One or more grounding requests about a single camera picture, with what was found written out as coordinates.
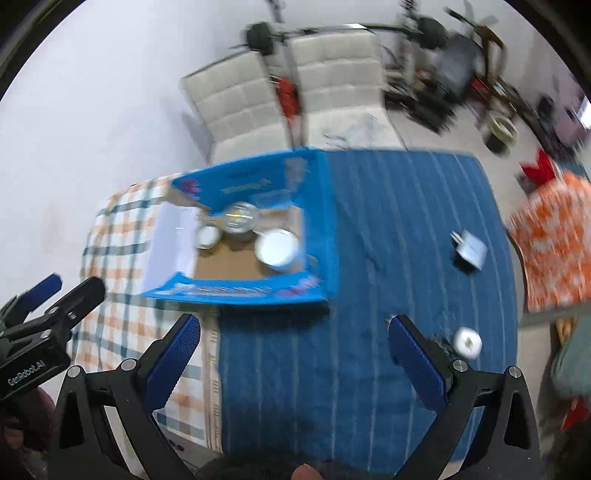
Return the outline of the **white oval device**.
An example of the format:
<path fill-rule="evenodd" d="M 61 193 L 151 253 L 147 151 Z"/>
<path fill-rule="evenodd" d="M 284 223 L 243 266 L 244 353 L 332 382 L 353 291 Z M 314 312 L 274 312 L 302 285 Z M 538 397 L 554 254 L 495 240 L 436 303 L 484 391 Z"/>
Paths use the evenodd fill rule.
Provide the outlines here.
<path fill-rule="evenodd" d="M 477 359 L 483 348 L 479 333 L 468 327 L 460 327 L 454 334 L 452 346 L 454 351 L 464 359 Z"/>

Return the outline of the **teal fabric bundle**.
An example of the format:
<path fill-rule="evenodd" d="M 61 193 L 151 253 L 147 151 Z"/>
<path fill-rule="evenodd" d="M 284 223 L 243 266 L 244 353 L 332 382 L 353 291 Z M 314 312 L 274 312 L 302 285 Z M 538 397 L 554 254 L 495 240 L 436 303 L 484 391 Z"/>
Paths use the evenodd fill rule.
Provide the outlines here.
<path fill-rule="evenodd" d="M 590 317 L 580 317 L 577 325 L 551 367 L 551 380 L 562 398 L 590 398 Z"/>

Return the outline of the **round tin white lid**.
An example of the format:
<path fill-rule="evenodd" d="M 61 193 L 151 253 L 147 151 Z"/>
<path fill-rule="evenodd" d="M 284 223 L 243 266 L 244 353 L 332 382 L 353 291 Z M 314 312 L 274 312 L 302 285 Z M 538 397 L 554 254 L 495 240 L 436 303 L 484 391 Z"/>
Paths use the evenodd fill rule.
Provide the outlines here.
<path fill-rule="evenodd" d="M 211 250 L 221 238 L 221 229 L 214 224 L 204 224 L 195 232 L 193 244 L 198 250 Z"/>

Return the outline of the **white power adapter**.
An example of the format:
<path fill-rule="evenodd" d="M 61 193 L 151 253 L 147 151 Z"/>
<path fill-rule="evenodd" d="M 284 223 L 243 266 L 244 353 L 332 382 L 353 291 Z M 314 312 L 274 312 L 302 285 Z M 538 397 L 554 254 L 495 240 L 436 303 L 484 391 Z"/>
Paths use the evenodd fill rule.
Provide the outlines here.
<path fill-rule="evenodd" d="M 466 272 L 481 271 L 488 255 L 487 245 L 467 230 L 450 236 L 455 246 L 454 264 Z"/>

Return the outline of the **grey jar silver lid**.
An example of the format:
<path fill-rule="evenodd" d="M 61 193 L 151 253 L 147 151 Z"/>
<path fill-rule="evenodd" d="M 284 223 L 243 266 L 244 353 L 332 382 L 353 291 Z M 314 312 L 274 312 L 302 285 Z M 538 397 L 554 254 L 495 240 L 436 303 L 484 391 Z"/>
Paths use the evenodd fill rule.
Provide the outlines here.
<path fill-rule="evenodd" d="M 235 202 L 222 212 L 221 229 L 230 238 L 246 242 L 252 240 L 256 235 L 259 217 L 259 208 L 252 203 Z"/>

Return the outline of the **blue cardboard box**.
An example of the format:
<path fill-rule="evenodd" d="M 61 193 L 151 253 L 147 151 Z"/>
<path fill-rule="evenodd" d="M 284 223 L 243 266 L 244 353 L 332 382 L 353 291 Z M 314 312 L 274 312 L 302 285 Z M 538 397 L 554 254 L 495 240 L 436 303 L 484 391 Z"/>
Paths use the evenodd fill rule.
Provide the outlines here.
<path fill-rule="evenodd" d="M 315 149 L 260 155 L 173 179 L 156 215 L 143 296 L 266 306 L 335 296 L 335 201 Z"/>

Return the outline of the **orange white patterned cloth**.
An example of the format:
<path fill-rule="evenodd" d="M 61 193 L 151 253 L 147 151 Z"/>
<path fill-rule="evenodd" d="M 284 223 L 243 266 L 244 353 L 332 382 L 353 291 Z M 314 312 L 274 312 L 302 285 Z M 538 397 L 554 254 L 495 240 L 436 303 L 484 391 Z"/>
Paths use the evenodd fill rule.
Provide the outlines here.
<path fill-rule="evenodd" d="M 545 183 L 507 220 L 521 254 L 530 312 L 590 299 L 590 182 L 569 171 Z"/>

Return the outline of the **blue striped cloth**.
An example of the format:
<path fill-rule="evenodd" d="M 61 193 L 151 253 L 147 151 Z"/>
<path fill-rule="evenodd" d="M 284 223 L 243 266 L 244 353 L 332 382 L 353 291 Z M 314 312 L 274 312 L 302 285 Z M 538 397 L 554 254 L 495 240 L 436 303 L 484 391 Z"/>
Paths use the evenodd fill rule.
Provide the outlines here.
<path fill-rule="evenodd" d="M 219 312 L 225 454 L 297 454 L 393 474 L 434 414 L 388 345 L 389 317 L 426 337 L 476 330 L 474 367 L 517 357 L 509 242 L 481 163 L 460 153 L 332 152 L 339 289 L 328 305 Z M 454 264 L 450 234 L 488 247 L 481 271 Z"/>

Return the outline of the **white round jar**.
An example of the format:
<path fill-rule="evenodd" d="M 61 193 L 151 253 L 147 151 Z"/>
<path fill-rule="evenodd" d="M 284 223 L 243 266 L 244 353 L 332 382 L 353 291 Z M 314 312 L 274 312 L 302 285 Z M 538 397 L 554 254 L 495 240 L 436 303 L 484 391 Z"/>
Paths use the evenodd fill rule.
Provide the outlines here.
<path fill-rule="evenodd" d="M 254 242 L 254 255 L 267 268 L 286 272 L 300 258 L 300 240 L 293 232 L 270 229 L 260 234 Z"/>

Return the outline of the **red fabric item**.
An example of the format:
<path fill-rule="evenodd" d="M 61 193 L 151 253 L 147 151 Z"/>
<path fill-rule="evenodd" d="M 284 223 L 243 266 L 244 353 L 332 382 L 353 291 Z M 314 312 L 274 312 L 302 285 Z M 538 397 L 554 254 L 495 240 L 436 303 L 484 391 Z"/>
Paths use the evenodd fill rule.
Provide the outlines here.
<path fill-rule="evenodd" d="M 558 177 L 558 170 L 551 156 L 542 148 L 536 151 L 533 162 L 521 163 L 520 168 L 525 178 L 539 188 Z"/>

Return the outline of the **left white padded chair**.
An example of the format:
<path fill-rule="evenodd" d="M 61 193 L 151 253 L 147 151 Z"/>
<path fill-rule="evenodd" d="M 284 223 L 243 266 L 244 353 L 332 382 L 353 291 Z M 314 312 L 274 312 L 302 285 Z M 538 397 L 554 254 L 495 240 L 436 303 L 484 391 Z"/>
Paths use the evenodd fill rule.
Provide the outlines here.
<path fill-rule="evenodd" d="M 209 134 L 208 163 L 293 148 L 263 56 L 245 50 L 194 71 L 180 83 Z"/>

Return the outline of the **white padded chair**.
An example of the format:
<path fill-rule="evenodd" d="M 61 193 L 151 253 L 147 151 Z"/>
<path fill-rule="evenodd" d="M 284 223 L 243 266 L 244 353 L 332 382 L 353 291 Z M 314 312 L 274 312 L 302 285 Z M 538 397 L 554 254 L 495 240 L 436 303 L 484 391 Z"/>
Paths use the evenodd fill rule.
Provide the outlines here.
<path fill-rule="evenodd" d="M 263 56 L 245 50 L 194 71 L 180 83 L 209 134 L 208 163 L 293 148 Z"/>
<path fill-rule="evenodd" d="M 322 150 L 402 149 L 385 107 L 385 71 L 372 32 L 301 36 L 288 43 L 301 103 L 301 140 Z"/>

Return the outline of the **green trash bin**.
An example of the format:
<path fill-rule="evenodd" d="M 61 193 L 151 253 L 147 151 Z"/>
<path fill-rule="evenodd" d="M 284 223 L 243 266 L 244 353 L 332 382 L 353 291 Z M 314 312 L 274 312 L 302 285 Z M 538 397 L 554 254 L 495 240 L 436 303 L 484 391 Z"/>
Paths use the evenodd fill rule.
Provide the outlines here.
<path fill-rule="evenodd" d="M 502 115 L 490 117 L 485 146 L 497 155 L 505 154 L 518 140 L 519 131 L 513 122 Z"/>

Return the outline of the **right white padded chair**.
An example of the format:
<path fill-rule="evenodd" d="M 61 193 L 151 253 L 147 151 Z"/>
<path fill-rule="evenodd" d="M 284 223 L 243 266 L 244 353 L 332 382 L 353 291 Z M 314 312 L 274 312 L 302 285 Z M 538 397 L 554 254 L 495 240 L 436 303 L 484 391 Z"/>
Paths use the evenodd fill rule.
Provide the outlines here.
<path fill-rule="evenodd" d="M 301 140 L 322 150 L 402 149 L 385 107 L 385 71 L 372 32 L 301 36 L 288 43 L 301 103 Z"/>

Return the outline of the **black weight bench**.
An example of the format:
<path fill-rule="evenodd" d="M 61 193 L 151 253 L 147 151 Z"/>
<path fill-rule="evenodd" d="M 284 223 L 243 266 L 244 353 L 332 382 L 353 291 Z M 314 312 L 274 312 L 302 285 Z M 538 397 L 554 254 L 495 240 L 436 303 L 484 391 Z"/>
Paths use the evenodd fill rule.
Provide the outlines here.
<path fill-rule="evenodd" d="M 469 37 L 455 34 L 440 55 L 435 73 L 410 93 L 386 91 L 386 105 L 404 108 L 418 123 L 439 133 L 465 96 L 475 73 L 480 47 Z"/>

